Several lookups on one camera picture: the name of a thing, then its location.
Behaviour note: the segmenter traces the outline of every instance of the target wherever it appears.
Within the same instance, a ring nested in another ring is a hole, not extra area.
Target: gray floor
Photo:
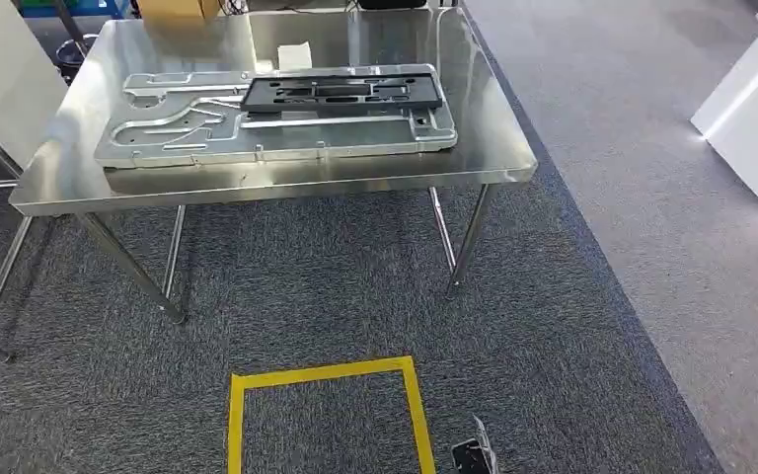
[[[686,121],[754,6],[469,8],[725,469],[758,472],[758,200]]]
[[[475,195],[443,194],[455,236]],[[16,221],[5,198],[0,252]],[[0,309],[0,345],[17,354],[0,365],[0,472],[224,472],[230,373],[405,354],[441,473],[473,414],[504,472],[720,472],[674,387],[642,372],[654,349],[643,332],[633,341],[630,308],[562,212],[541,182],[504,188],[469,284],[446,301],[423,192],[194,206],[174,295],[183,327],[72,218],[40,220]],[[153,275],[173,215],[113,219]],[[417,471],[398,381],[320,385],[247,396],[246,472],[277,459]],[[318,451],[324,434],[350,442]]]

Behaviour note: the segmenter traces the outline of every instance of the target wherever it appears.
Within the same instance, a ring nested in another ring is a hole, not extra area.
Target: stainless steel table
[[[313,67],[433,64],[456,122],[458,144],[437,153],[200,167],[104,170],[95,162],[112,99],[123,94],[121,85],[130,74],[279,68],[277,47],[305,41]],[[536,166],[460,9],[252,13],[219,18],[204,31],[188,33],[151,30],[129,20],[103,27],[10,203],[26,216],[76,214],[158,306],[181,323],[184,315],[168,296],[189,204],[422,188],[431,196],[451,288],[469,265],[495,185],[527,182]],[[481,192],[455,253],[435,187],[458,185],[481,185]],[[95,214],[155,205],[178,207],[161,287]]]

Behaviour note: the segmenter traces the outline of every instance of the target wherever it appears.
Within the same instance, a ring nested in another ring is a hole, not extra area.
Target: black object
[[[490,474],[486,456],[476,439],[452,447],[452,459],[460,474]]]
[[[240,108],[251,113],[363,112],[443,106],[430,74],[256,77]]]
[[[391,10],[400,8],[419,8],[425,0],[356,0],[364,10]]]

